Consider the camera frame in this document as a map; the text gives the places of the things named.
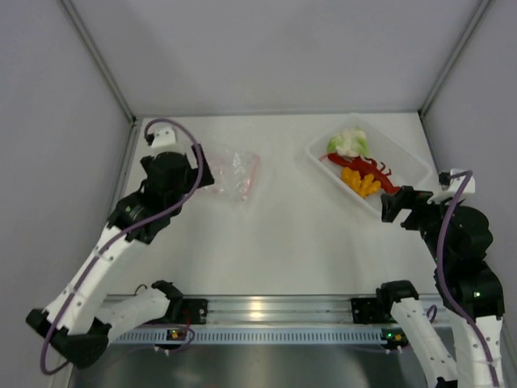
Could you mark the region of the orange toy food piece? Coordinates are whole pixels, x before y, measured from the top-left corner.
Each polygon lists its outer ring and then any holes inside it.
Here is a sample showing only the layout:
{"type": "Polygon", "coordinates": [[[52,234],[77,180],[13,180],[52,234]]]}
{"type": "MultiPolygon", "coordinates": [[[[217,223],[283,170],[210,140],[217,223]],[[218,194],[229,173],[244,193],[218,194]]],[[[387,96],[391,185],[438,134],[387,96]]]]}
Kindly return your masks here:
{"type": "Polygon", "coordinates": [[[381,189],[381,183],[376,180],[373,174],[364,177],[350,167],[344,167],[341,172],[341,180],[361,198],[376,194],[381,189]]]}

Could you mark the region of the red toy lobster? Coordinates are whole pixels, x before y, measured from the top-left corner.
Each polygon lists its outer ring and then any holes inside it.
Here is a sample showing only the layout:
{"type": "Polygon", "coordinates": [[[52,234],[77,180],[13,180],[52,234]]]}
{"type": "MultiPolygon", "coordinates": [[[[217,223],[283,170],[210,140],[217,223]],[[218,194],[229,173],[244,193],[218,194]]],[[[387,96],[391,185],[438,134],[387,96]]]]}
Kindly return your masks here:
{"type": "Polygon", "coordinates": [[[324,154],[319,158],[319,161],[323,162],[327,159],[340,167],[350,167],[352,170],[358,171],[362,177],[367,174],[373,174],[375,179],[380,181],[381,189],[388,194],[394,194],[400,189],[399,186],[394,185],[390,180],[389,177],[392,174],[392,170],[388,169],[383,162],[377,162],[372,158],[362,156],[355,158],[343,157],[337,153],[324,154]]]}

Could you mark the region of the clear zip top bag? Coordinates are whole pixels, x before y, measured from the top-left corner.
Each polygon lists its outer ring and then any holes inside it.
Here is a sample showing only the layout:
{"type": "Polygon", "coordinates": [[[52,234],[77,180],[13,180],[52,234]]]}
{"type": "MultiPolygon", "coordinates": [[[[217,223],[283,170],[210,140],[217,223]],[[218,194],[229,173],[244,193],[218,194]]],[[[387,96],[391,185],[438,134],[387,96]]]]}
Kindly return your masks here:
{"type": "Polygon", "coordinates": [[[235,202],[247,201],[258,174],[260,157],[222,145],[207,148],[205,156],[215,182],[202,188],[202,193],[235,202]]]}

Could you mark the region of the white toy cauliflower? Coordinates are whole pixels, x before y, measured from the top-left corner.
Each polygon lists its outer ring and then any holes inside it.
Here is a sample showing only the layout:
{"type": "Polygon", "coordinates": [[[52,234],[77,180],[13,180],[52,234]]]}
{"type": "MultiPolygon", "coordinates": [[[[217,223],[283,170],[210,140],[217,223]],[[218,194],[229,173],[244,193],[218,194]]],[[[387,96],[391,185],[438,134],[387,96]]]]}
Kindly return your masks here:
{"type": "Polygon", "coordinates": [[[359,127],[350,127],[335,134],[328,142],[327,153],[337,153],[343,157],[369,157],[367,134],[359,127]]]}

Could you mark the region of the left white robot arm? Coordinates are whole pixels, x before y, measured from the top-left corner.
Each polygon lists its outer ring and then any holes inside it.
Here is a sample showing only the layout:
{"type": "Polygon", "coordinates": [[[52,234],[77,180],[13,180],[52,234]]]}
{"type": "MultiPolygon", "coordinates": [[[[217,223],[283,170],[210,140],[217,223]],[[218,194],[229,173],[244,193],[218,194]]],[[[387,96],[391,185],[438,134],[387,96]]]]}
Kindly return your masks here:
{"type": "Polygon", "coordinates": [[[109,288],[139,258],[157,235],[180,214],[193,193],[214,183],[201,144],[192,146],[197,167],[185,154],[145,156],[140,187],[119,200],[96,246],[59,296],[33,309],[26,322],[66,364],[92,366],[118,337],[145,323],[179,323],[183,294],[169,281],[157,280],[142,293],[103,308],[109,288]]]}

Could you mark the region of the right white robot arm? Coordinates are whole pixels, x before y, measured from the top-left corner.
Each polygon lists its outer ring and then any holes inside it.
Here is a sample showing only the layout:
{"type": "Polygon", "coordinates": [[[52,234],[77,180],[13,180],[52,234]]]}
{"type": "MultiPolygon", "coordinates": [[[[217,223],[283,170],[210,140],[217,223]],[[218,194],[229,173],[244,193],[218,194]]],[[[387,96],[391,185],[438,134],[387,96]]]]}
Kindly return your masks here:
{"type": "Polygon", "coordinates": [[[502,387],[504,296],[485,261],[494,238],[486,215],[463,205],[462,196],[460,188],[440,199],[403,186],[381,197],[382,221],[409,210],[402,228],[419,232],[435,261],[435,287],[448,314],[454,353],[445,348],[410,281],[382,284],[376,308],[383,319],[400,325],[429,387],[502,387]]]}

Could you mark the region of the white perforated plastic basket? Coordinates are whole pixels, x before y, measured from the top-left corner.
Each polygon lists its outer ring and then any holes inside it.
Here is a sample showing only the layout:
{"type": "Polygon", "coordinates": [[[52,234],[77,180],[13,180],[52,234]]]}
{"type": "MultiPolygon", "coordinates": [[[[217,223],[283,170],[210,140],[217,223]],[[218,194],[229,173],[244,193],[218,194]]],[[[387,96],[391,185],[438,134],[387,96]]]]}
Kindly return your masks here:
{"type": "Polygon", "coordinates": [[[328,126],[308,143],[305,153],[330,182],[360,208],[377,218],[382,210],[383,194],[392,194],[401,186],[421,188],[432,176],[429,163],[360,116],[349,116],[328,126]],[[369,148],[367,155],[350,158],[336,150],[337,142],[333,138],[350,129],[364,131],[369,148]],[[358,172],[361,177],[372,175],[373,180],[380,183],[379,190],[362,197],[342,181],[345,168],[358,172]]]}

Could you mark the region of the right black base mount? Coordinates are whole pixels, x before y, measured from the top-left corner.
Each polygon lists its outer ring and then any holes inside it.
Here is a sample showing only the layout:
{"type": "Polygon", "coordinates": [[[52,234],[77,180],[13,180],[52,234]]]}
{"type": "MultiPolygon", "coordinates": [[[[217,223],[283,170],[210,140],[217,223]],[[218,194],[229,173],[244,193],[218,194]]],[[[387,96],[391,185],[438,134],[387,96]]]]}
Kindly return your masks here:
{"type": "Polygon", "coordinates": [[[351,299],[351,313],[355,324],[395,323],[387,306],[376,297],[354,297],[351,299]]]}

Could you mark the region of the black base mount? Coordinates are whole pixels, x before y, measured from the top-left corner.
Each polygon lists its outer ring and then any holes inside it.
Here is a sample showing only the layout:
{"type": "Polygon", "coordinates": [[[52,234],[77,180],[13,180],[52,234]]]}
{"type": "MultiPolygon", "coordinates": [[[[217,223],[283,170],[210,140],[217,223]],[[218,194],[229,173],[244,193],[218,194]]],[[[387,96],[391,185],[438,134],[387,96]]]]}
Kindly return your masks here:
{"type": "Polygon", "coordinates": [[[184,298],[172,301],[161,323],[180,325],[204,325],[208,315],[208,300],[203,298],[184,298]]]}
{"type": "Polygon", "coordinates": [[[351,299],[351,313],[355,324],[395,323],[387,306],[376,297],[354,297],[351,299]]]}

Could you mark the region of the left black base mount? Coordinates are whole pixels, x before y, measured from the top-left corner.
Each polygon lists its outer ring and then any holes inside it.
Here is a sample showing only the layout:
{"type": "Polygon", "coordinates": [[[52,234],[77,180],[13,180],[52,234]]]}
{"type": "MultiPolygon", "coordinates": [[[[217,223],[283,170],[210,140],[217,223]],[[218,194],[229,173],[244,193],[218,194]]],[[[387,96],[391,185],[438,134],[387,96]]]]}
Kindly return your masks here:
{"type": "Polygon", "coordinates": [[[208,315],[208,300],[203,298],[184,298],[172,301],[161,323],[180,325],[204,325],[208,315]]]}

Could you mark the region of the aluminium mounting rail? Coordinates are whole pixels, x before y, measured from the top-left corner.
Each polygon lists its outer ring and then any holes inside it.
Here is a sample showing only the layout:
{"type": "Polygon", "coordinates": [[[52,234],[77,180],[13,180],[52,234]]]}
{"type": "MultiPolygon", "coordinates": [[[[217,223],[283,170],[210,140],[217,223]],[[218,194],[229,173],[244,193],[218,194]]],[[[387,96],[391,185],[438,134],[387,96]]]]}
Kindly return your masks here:
{"type": "Polygon", "coordinates": [[[204,325],[353,324],[351,299],[373,295],[186,296],[208,300],[204,325]]]}

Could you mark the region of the left aluminium corner post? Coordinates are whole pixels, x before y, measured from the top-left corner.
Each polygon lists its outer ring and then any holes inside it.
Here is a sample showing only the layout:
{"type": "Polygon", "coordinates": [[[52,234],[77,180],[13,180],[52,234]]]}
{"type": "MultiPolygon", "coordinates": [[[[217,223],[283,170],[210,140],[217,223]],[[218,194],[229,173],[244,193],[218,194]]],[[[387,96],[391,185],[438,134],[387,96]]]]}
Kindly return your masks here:
{"type": "Polygon", "coordinates": [[[80,15],[74,2],[70,0],[59,0],[57,3],[71,22],[72,27],[78,35],[79,40],[82,42],[82,45],[84,46],[89,58],[94,63],[100,77],[103,79],[107,89],[111,92],[119,109],[123,112],[124,117],[129,123],[134,124],[136,122],[136,116],[130,108],[128,101],[124,97],[119,83],[116,81],[116,78],[112,73],[108,63],[106,62],[104,55],[101,53],[99,46],[96,44],[94,37],[84,22],[83,17],[80,15]]]}

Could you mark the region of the aluminium corner post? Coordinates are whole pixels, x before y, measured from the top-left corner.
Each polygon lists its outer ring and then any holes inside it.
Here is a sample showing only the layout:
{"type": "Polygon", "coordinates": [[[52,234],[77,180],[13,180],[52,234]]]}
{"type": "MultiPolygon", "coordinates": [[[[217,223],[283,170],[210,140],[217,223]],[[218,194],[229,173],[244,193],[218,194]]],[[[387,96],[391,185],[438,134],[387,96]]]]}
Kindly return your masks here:
{"type": "Polygon", "coordinates": [[[130,108],[128,101],[124,97],[119,83],[116,81],[116,78],[112,73],[108,63],[106,62],[104,55],[101,53],[99,46],[96,44],[94,37],[84,22],[83,17],[80,15],[74,2],[70,0],[59,0],[57,3],[71,22],[72,27],[78,35],[79,40],[82,42],[82,45],[84,46],[89,58],[94,63],[100,77],[103,79],[107,89],[111,92],[119,109],[123,112],[124,117],[129,123],[134,124],[136,122],[136,116],[130,108]]]}
{"type": "Polygon", "coordinates": [[[441,90],[446,85],[447,80],[452,75],[457,63],[461,59],[469,42],[475,35],[477,29],[480,27],[483,19],[493,6],[493,0],[476,1],[474,8],[471,11],[467,21],[461,28],[459,35],[454,39],[450,53],[445,57],[435,80],[431,84],[431,89],[428,91],[421,107],[418,109],[418,116],[420,119],[424,118],[430,111],[433,103],[438,98],[441,90]]]}

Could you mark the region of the right aluminium corner post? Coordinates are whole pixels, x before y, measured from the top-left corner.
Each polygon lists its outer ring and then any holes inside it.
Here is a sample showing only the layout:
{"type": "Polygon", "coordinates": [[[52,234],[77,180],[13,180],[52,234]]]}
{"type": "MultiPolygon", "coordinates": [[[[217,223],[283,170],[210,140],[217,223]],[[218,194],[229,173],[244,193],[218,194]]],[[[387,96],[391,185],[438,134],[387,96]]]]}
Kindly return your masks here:
{"type": "Polygon", "coordinates": [[[424,118],[430,111],[433,103],[438,98],[441,90],[446,85],[447,80],[452,75],[457,63],[461,59],[469,42],[475,35],[477,29],[480,27],[483,19],[493,6],[493,0],[476,1],[474,8],[471,11],[467,21],[461,28],[459,35],[454,39],[450,53],[445,57],[435,80],[431,84],[431,89],[428,91],[421,107],[418,109],[418,116],[420,119],[424,118]]]}

